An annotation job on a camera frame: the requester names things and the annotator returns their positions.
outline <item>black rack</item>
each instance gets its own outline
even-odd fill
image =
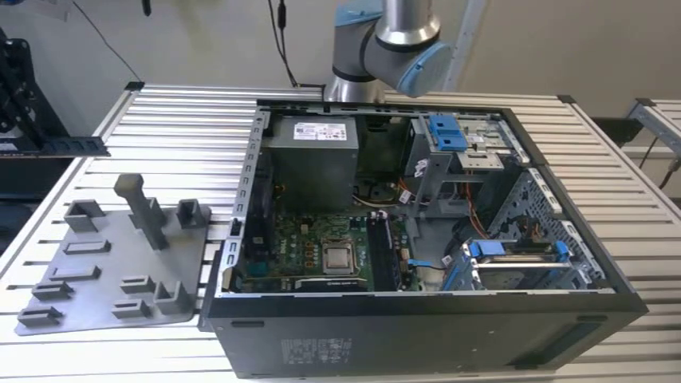
[[[110,156],[101,137],[71,137],[35,82],[30,43],[0,29],[0,159]]]

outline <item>black cable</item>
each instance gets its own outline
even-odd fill
[[[643,156],[642,163],[639,164],[640,169],[643,169],[643,165],[647,163],[648,155],[651,154],[652,147],[656,146],[656,143],[658,143],[658,137],[652,140],[651,146],[648,147],[647,154],[644,154],[644,156]]]
[[[95,23],[93,22],[93,19],[90,18],[90,16],[87,16],[87,13],[86,11],[83,10],[82,6],[78,5],[78,2],[74,2],[74,6],[77,6],[78,10],[82,12],[83,14],[83,17],[86,18],[87,22],[90,22],[90,25],[95,28],[95,30],[98,31],[98,34],[99,34],[99,37],[103,39],[105,41],[105,45],[109,47],[109,49],[114,52],[114,54],[117,55],[117,57],[122,60],[122,62],[126,64],[126,66],[129,67],[130,71],[133,72],[135,78],[138,79],[138,81],[142,82],[142,79],[141,79],[141,76],[138,76],[138,73],[137,71],[133,69],[133,67],[130,66],[129,62],[126,61],[126,59],[121,56],[119,52],[117,52],[117,49],[114,49],[114,47],[110,45],[109,41],[107,41],[107,38],[105,37],[102,31],[99,30],[98,26],[95,25]]]
[[[267,5],[270,6],[270,21],[272,23],[272,33],[275,34],[275,43],[278,44],[279,57],[282,58],[282,61],[284,62],[284,67],[287,69],[287,75],[288,75],[288,80],[291,81],[291,86],[296,88],[299,86],[299,83],[296,82],[296,77],[294,76],[294,73],[291,72],[291,68],[288,66],[288,59],[284,56],[283,47],[279,43],[278,26],[275,24],[275,8],[272,6],[272,0],[267,0]]]
[[[291,86],[295,88],[320,88],[323,89],[324,96],[326,85],[300,83],[296,80],[296,77],[294,76],[294,71],[291,70],[291,65],[288,64],[287,38],[284,33],[284,29],[287,28],[287,4],[284,3],[284,0],[279,0],[278,23],[275,23],[275,8],[272,6],[272,0],[267,0],[267,5],[270,6],[270,21],[272,22],[272,33],[275,34],[275,43],[278,44],[279,57],[282,58],[282,61],[284,63],[284,68],[287,70],[287,76],[288,80],[291,81]]]
[[[659,188],[664,189],[666,186],[668,186],[670,179],[672,178],[674,170],[668,171],[668,174],[666,174],[663,183],[660,184]]]

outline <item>aluminum table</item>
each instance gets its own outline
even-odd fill
[[[259,98],[314,100],[320,99],[320,93],[166,85],[125,92],[95,132],[106,139],[113,157],[74,160],[0,257],[0,378],[53,383],[238,381],[215,336],[196,330],[196,316],[178,325],[23,338],[14,327],[31,287],[46,272],[67,232],[62,217],[69,203],[95,198],[105,210],[126,208],[113,189],[119,173],[143,173],[146,194],[163,205],[198,198],[212,207],[204,287],[214,252],[227,234]],[[544,96],[432,93],[414,100],[391,93],[387,98],[390,103],[514,109],[651,314],[555,374],[338,377],[315,381],[681,381],[681,211],[582,108]]]

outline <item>red wire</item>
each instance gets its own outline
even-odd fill
[[[478,233],[484,239],[488,239],[488,235],[486,234],[486,231],[483,229],[483,224],[480,223],[480,218],[478,217],[476,208],[474,207],[474,198],[471,196],[471,184],[467,184],[467,198],[468,198],[468,210],[471,211],[471,214],[468,218],[471,219],[471,224],[474,228],[476,229]]]

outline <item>motherboard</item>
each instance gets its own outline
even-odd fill
[[[271,260],[247,264],[244,292],[419,287],[399,216],[282,214],[274,233]]]

